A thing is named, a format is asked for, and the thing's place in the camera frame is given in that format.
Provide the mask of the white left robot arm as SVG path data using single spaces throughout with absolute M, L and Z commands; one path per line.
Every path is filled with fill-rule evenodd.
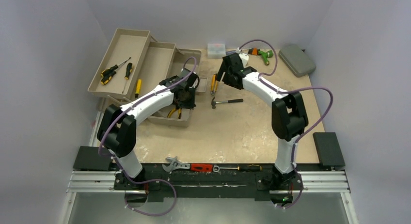
M 133 152 L 138 125 L 172 104 L 178 108 L 193 109 L 197 84 L 199 79 L 196 74 L 172 76 L 133 102 L 122 106 L 110 105 L 104 111 L 97 132 L 100 142 L 98 153 L 103 155 L 102 149 L 107 149 L 106 155 L 115 160 L 131 189 L 140 189 L 148 182 L 144 167 Z

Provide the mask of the yellow black screwdriver large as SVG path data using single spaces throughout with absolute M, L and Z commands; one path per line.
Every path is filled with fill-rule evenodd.
M 131 57 L 129 57 L 128 59 L 124 60 L 123 62 L 121 62 L 120 64 L 115 64 L 112 67 L 103 70 L 100 73 L 101 76 L 101 81 L 100 84 L 101 85 L 106 85 L 107 83 L 110 82 L 110 80 L 112 79 L 112 77 L 117 73 L 117 69 L 121 68 L 126 62 L 128 62 L 131 59 Z

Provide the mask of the yellow black screwdriver slim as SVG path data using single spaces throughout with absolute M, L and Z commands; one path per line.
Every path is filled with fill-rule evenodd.
M 124 77 L 125 83 L 124 83 L 124 86 L 123 86 L 122 94 L 125 93 L 126 86 L 127 86 L 127 83 L 128 83 L 128 80 L 129 80 L 129 77 L 130 77 L 130 74 L 131 74 L 132 70 L 133 70 L 133 63 L 128 63 L 127 66 L 126 66 L 126 73 L 125 73 L 125 77 Z

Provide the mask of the beige plastic tool box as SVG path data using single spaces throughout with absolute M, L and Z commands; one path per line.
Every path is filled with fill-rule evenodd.
M 162 80 L 179 75 L 182 68 L 199 65 L 201 51 L 178 48 L 175 43 L 160 42 L 148 30 L 117 28 L 108 49 L 88 87 L 88 92 L 102 97 L 109 104 L 127 104 L 135 100 L 137 82 L 142 81 L 139 96 L 152 91 Z M 132 63 L 129 78 L 124 78 L 125 62 Z M 106 84 L 101 83 L 102 72 L 118 65 L 116 74 Z

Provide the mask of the yellow black pliers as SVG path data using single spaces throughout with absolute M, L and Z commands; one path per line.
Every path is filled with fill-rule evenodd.
M 167 118 L 172 118 L 173 114 L 177 113 L 177 119 L 181 119 L 182 117 L 182 108 L 174 107 L 168 112 Z

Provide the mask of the yellow black utility knife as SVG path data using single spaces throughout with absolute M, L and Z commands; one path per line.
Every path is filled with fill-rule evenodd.
M 211 81 L 211 89 L 210 89 L 210 94 L 214 96 L 218 90 L 219 86 L 219 81 L 217 80 L 217 73 L 213 74 L 212 76 L 212 81 Z

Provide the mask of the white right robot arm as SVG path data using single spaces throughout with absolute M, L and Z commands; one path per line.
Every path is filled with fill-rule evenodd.
M 285 188 L 296 175 L 298 138 L 308 126 L 301 93 L 281 90 L 253 67 L 244 67 L 237 53 L 223 57 L 216 80 L 249 91 L 271 107 L 271 127 L 278 138 L 277 157 L 271 178 L 261 183 L 271 190 Z

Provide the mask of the small black handled hammer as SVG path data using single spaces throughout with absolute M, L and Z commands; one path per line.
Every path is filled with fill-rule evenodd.
M 244 101 L 244 99 L 242 99 L 242 98 L 240 98 L 240 99 L 231 99 L 231 100 L 223 100 L 223 101 L 216 101 L 215 100 L 215 97 L 214 98 L 212 98 L 212 100 L 211 100 L 211 106 L 212 106 L 212 109 L 216 109 L 216 105 L 217 104 L 224 104 L 224 103 L 241 103 L 241 102 L 243 102 Z

